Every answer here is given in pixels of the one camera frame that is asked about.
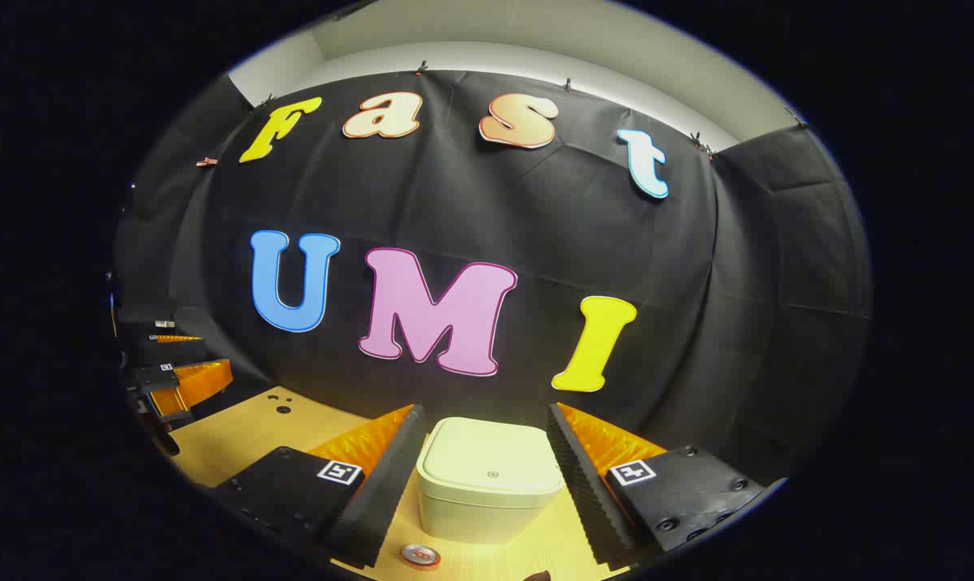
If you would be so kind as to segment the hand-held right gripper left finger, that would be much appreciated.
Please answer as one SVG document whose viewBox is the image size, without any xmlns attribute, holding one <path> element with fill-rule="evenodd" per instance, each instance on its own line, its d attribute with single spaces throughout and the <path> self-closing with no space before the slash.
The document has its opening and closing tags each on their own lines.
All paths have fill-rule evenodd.
<svg viewBox="0 0 974 581">
<path fill-rule="evenodd" d="M 424 438 L 410 404 L 310 451 L 277 446 L 212 497 L 292 553 L 375 566 Z"/>
</svg>

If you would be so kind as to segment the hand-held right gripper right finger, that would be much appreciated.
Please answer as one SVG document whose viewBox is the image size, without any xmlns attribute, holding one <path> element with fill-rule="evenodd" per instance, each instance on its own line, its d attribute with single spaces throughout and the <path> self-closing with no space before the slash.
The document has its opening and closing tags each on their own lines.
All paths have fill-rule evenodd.
<svg viewBox="0 0 974 581">
<path fill-rule="evenodd" d="M 703 446 L 661 448 L 560 402 L 546 435 L 594 559 L 613 571 L 678 558 L 787 482 L 752 478 Z"/>
</svg>

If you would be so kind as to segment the wooden desktop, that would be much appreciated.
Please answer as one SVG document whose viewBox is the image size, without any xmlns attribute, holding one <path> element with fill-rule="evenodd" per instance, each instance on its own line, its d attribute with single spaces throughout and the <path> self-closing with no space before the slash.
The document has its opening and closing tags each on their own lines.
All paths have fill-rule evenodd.
<svg viewBox="0 0 974 581">
<path fill-rule="evenodd" d="M 214 486 L 276 446 L 309 451 L 360 427 L 365 418 L 310 400 L 285 387 L 259 393 L 224 411 L 173 431 L 180 446 L 173 462 L 196 483 Z M 432 570 L 406 566 L 402 545 L 428 545 L 442 556 Z M 525 581 L 549 571 L 550 581 L 605 581 L 616 571 L 600 565 L 574 500 L 560 491 L 530 525 L 503 545 L 465 544 L 428 536 L 421 528 L 419 481 L 409 479 L 379 553 L 362 576 L 377 581 Z"/>
</svg>

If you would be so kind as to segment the light green garbage bin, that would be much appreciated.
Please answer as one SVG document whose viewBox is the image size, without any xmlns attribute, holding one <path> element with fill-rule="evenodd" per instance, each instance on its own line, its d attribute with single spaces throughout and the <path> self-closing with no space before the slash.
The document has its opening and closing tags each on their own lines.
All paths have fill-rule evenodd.
<svg viewBox="0 0 974 581">
<path fill-rule="evenodd" d="M 439 420 L 416 473 L 421 529 L 458 543 L 508 543 L 565 487 L 545 430 L 471 418 Z"/>
</svg>

